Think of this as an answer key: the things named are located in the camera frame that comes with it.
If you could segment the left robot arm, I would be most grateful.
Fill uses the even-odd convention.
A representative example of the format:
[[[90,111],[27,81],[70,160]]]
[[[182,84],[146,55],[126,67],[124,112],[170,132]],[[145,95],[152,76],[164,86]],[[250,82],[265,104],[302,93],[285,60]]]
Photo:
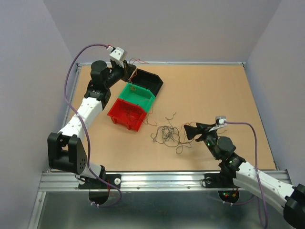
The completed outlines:
[[[90,152],[85,151],[82,139],[89,136],[90,125],[106,107],[111,96],[110,88],[119,80],[127,82],[135,70],[136,66],[126,61],[123,61],[123,66],[115,61],[111,62],[111,67],[105,61],[91,64],[91,80],[80,107],[73,108],[74,115],[70,121],[47,138],[50,168],[88,177],[96,188],[105,185],[105,167],[90,162]]]

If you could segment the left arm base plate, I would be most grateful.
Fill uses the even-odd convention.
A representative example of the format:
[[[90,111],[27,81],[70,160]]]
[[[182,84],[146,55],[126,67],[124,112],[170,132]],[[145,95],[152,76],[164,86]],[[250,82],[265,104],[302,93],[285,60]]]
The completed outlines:
[[[75,178],[79,182],[78,189],[111,189],[108,185],[104,184],[98,179],[84,177],[75,175]],[[106,174],[106,182],[112,184],[113,186],[117,188],[121,188],[121,180],[122,176],[121,174]]]

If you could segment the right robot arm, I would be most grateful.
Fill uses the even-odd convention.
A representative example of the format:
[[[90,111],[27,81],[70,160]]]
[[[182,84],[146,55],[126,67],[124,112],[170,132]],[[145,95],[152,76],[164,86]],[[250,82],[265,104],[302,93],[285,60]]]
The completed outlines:
[[[218,118],[213,125],[196,123],[195,126],[184,125],[188,140],[204,142],[215,160],[219,160],[221,169],[219,180],[222,185],[231,184],[241,187],[269,204],[281,213],[285,221],[295,229],[305,227],[305,187],[283,183],[278,179],[251,165],[237,155],[232,140],[218,136],[218,129],[226,127],[228,121]]]

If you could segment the green plastic bin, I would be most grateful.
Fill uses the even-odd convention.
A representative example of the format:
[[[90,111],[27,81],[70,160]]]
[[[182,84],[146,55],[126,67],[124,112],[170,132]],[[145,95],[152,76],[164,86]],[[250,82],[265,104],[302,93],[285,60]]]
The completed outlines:
[[[149,112],[155,100],[154,94],[146,88],[127,83],[119,95],[119,98],[131,104],[140,106],[145,112]]]

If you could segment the black plastic bin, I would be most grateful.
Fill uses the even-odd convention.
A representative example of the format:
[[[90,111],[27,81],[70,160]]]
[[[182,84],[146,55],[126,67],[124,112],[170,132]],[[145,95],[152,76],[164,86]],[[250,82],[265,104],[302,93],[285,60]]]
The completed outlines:
[[[137,69],[129,81],[132,84],[150,90],[155,97],[163,85],[163,81],[158,75],[141,69]]]

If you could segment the red plastic bin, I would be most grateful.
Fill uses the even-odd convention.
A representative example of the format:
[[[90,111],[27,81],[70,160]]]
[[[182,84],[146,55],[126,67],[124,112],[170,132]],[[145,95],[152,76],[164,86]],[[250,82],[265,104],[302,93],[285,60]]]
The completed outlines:
[[[118,98],[107,115],[114,124],[120,124],[129,130],[139,131],[147,112],[138,105]]]

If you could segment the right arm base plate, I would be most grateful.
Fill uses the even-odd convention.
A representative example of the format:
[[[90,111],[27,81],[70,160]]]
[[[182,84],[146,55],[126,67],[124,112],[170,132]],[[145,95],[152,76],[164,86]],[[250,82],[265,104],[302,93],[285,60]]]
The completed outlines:
[[[205,188],[233,188],[233,179],[225,177],[220,173],[205,173],[201,180],[201,185]]]

